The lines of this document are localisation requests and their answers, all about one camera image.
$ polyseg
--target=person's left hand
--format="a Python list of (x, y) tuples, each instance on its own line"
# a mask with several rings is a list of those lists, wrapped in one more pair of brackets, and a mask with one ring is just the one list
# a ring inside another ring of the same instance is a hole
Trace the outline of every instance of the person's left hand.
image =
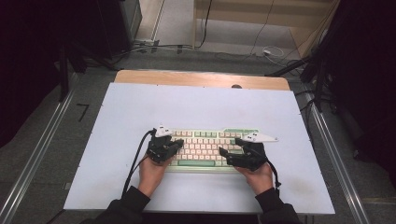
[(140, 182), (137, 188), (146, 196), (151, 197), (151, 194), (163, 180), (165, 169), (171, 163), (172, 159), (169, 158), (167, 161), (158, 164), (150, 158), (145, 158), (139, 165)]

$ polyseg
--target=hand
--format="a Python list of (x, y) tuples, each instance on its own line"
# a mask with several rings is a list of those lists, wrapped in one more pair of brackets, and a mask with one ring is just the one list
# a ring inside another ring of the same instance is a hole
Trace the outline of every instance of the hand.
[(247, 183), (256, 195), (274, 187), (271, 166), (267, 162), (254, 172), (247, 168), (234, 168), (247, 178)]
[(150, 197), (163, 180), (165, 169), (169, 163), (171, 163), (172, 159), (173, 158), (170, 158), (167, 161), (158, 164), (150, 158), (145, 158), (139, 165), (140, 182), (137, 188), (146, 196)]

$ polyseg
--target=person's right hand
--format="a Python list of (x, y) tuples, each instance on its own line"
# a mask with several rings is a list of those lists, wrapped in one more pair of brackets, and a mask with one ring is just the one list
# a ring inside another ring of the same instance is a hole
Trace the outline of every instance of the person's right hand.
[(271, 166), (267, 162), (254, 172), (247, 168), (236, 166), (234, 168), (247, 178), (247, 183), (256, 195), (274, 187)]

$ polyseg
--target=black cloth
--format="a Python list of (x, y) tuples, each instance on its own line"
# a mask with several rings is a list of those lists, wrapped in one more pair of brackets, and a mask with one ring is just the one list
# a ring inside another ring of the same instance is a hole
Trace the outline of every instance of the black cloth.
[[(127, 193), (120, 199), (110, 203), (107, 210), (96, 219), (87, 219), (80, 224), (137, 224), (142, 222), (141, 213), (150, 198), (135, 187), (130, 187)], [(275, 189), (256, 196), (262, 208), (262, 224), (301, 224), (293, 206), (283, 203), (275, 192)]]

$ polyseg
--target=desk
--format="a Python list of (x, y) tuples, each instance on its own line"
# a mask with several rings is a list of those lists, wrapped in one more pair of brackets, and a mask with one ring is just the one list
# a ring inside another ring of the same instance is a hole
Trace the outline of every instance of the desk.
[[(288, 26), (301, 57), (318, 43), (328, 28), (340, 0), (213, 0), (209, 19)], [(196, 20), (205, 19), (210, 0), (194, 0), (192, 46)]]
[[(244, 89), (231, 89), (233, 84)], [(187, 129), (255, 126), (278, 137), (279, 142), (266, 144), (265, 150), (279, 173), (281, 199), (292, 203), (297, 213), (334, 213), (299, 108), (284, 78), (162, 71), (120, 71), (110, 84), (64, 209), (105, 209), (119, 198), (141, 138), (161, 121), (169, 128)], [(137, 183), (136, 171), (131, 184)], [(240, 174), (167, 173), (145, 210), (261, 212)]]

